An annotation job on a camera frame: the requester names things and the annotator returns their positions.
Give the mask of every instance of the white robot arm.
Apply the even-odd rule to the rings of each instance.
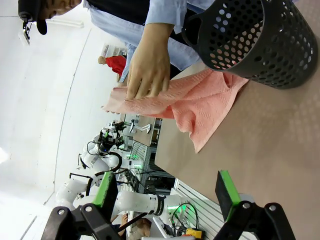
[[[81,162],[86,170],[92,172],[87,175],[92,175],[93,180],[88,187],[88,182],[73,178],[68,179],[56,194],[57,206],[65,206],[70,210],[75,209],[73,202],[77,196],[99,182],[96,174],[109,171],[110,168],[116,171],[121,167],[122,157],[116,152],[110,152],[110,149],[113,143],[121,144],[119,131],[122,131],[123,128],[124,126],[121,123],[109,123],[92,141],[83,147]]]

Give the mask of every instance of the white wall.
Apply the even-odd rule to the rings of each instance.
[[[98,64],[105,42],[122,46],[116,38],[108,37],[100,29],[93,28],[83,50],[66,106],[57,155],[55,190],[68,179],[70,172],[76,172],[78,154],[82,153],[84,145],[103,126],[120,118],[119,115],[100,109],[117,84],[117,75],[112,69]]]
[[[40,36],[33,28],[26,48],[19,19],[0,24],[9,26],[0,40],[0,146],[10,154],[0,176],[52,191],[63,114],[89,30],[53,25]]]
[[[0,2],[0,16],[17,14],[17,1],[10,3]],[[53,206],[43,208],[44,202],[74,172],[83,145],[119,119],[100,110],[116,74],[97,59],[104,43],[122,43],[91,30],[81,6],[61,18],[82,20],[85,28],[50,24],[42,36],[33,26],[31,45],[23,47],[20,19],[0,17],[0,147],[10,156],[0,164],[0,239],[20,239],[31,223],[24,239],[41,238]],[[15,212],[15,225],[8,210],[13,199],[24,206]]]

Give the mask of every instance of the black mesh basket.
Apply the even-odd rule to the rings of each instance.
[[[303,84],[317,66],[315,35],[291,0],[215,0],[182,35],[211,69],[277,89]]]

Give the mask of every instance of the pink cloth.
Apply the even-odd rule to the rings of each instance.
[[[230,111],[247,79],[211,69],[170,81],[159,96],[126,100],[127,88],[115,87],[102,109],[175,119],[183,133],[189,132],[198,153]]]

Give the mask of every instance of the table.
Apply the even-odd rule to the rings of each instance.
[[[296,5],[319,44],[319,2]],[[182,76],[199,69],[192,66]],[[283,206],[296,239],[319,239],[320,69],[295,89],[250,81],[198,154],[188,133],[164,119],[155,163],[214,201],[217,172],[229,170],[239,192],[251,194],[258,205]]]
[[[155,117],[149,117],[149,116],[142,116],[139,117],[138,126],[144,127],[148,124],[151,124],[151,131],[149,134],[147,134],[146,131],[140,131],[136,130],[135,134],[133,135],[133,140],[138,141],[148,147],[151,145],[152,135],[154,133],[154,127],[155,127],[156,118]]]

